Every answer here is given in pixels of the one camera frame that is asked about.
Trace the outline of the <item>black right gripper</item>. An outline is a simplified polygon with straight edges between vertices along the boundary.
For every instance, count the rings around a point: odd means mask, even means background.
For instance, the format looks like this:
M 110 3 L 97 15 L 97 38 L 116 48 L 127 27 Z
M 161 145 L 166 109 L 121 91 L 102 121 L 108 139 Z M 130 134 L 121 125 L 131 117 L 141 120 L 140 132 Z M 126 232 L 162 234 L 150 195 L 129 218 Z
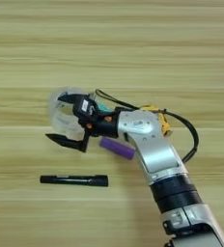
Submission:
M 74 104 L 80 97 L 81 94 L 65 94 L 59 96 L 58 100 L 65 103 Z M 117 138 L 118 119 L 118 112 L 96 111 L 93 114 L 84 115 L 85 132 L 82 140 L 72 140 L 67 138 L 65 135 L 55 133 L 47 133 L 46 137 L 62 147 L 85 152 L 87 150 L 90 136 Z

